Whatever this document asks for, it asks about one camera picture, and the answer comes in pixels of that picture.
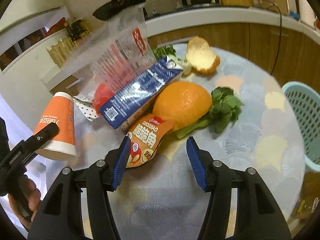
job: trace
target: tablecloth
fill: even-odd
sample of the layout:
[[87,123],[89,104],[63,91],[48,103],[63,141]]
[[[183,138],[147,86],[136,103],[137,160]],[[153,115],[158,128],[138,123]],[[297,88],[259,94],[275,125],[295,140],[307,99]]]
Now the tablecloth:
[[[184,58],[186,44],[174,46]],[[192,133],[198,146],[230,168],[254,167],[288,219],[300,192],[305,162],[304,146],[296,117],[276,80],[267,72],[231,52],[212,48],[221,63],[212,75],[192,73],[187,79],[211,92],[229,86],[244,102],[239,120],[222,134],[210,127]],[[124,134],[104,119],[90,122],[75,107],[76,149],[73,163],[54,162],[47,172],[50,186],[64,165],[74,170],[89,167],[114,148]],[[186,138],[165,137],[156,156],[144,165],[126,170],[116,192],[109,192],[110,205],[122,240],[196,239],[210,193],[197,185],[185,147]],[[236,190],[233,190],[227,236],[233,234]],[[90,223],[83,204],[84,229]]]

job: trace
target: bread slice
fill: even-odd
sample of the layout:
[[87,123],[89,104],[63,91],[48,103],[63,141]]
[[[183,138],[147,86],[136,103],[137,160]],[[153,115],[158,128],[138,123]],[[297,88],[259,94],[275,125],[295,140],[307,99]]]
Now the bread slice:
[[210,48],[209,43],[201,37],[192,38],[187,45],[187,52],[191,52],[196,49],[208,49]]
[[214,54],[203,38],[193,38],[188,42],[186,60],[203,74],[213,73],[220,64],[220,57]]

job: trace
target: white countertop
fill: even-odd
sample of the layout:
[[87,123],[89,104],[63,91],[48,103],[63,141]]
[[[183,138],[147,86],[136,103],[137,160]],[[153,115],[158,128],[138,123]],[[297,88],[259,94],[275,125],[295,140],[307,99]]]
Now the white countertop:
[[[259,8],[239,8],[239,7],[214,7],[191,9],[160,16],[146,21],[148,37],[165,33],[181,28],[215,24],[215,23],[257,23],[267,25],[280,25],[279,14]],[[283,16],[282,26],[292,29],[320,44],[320,33],[308,25],[294,20],[292,17]],[[48,90],[53,89],[60,82],[69,77],[66,71],[59,69],[50,70],[41,79]]]

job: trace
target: teal plastic basket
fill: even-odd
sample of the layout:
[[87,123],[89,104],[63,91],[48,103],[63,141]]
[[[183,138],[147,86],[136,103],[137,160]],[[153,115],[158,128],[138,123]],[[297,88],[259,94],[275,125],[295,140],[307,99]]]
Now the teal plastic basket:
[[300,82],[282,87],[297,116],[305,147],[306,172],[320,172],[320,95]]

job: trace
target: red label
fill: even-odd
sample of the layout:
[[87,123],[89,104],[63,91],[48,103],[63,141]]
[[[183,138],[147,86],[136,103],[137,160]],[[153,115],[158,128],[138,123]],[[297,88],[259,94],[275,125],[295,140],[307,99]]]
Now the red label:
[[136,42],[136,44],[141,52],[141,55],[144,55],[144,53],[146,51],[146,45],[144,44],[144,41],[141,37],[140,30],[138,28],[134,29],[132,32],[132,35],[133,35],[134,41]]
[[148,122],[153,123],[155,125],[160,125],[163,123],[163,120],[160,117],[155,116],[154,118],[151,118]]

